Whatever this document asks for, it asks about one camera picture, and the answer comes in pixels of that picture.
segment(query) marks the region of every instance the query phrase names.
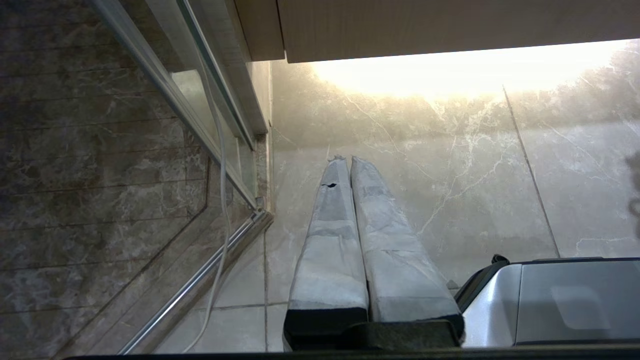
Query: bathroom floor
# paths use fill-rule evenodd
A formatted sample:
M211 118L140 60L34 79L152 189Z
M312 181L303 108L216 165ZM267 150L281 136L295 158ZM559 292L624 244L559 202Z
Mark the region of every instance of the bathroom floor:
M640 41L273 63L275 223L195 351L281 351L316 188L372 161L455 292L512 261L640 256ZM204 301L159 349L199 331Z

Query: gray plastic wrapping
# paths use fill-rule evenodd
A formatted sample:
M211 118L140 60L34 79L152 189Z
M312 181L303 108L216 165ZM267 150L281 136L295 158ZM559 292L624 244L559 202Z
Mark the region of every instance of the gray plastic wrapping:
M369 307L347 161L329 162L291 285L289 309Z
M378 169L353 157L351 185L375 322L460 314L445 279L429 259Z

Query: white cable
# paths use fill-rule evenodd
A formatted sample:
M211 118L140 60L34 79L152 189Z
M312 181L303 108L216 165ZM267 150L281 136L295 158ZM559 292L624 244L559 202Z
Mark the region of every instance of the white cable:
M198 56L200 60L200 65L203 69L205 69L202 59ZM207 85L209 89L209 93L211 93L211 88L209 88L209 82L206 78L207 71L205 69L205 81L204 83ZM222 135L222 123L220 119L216 116L216 109L213 107L211 109L211 116L213 117L213 121L216 123L216 129L218 130L218 141L220 142L220 201L222 207L222 216L225 217L225 244L222 248L222 257L220 258L220 264L218 265L218 271L216 271L216 278L213 280L213 285L211 286L211 292L209 293L209 300L207 301L207 312L205 313L204 323L202 324L202 329L200 329L200 333L198 336L187 346L182 353L185 353L202 338L202 335L207 330L207 326L209 325L209 317L211 316L211 308L213 307L213 300L215 299L216 288L218 287L218 281L220 279L220 274L222 274L222 268L225 266L225 258L227 257L227 249L229 248L229 229L231 228L231 221L229 220L229 215L227 213L227 153L225 150L225 139Z

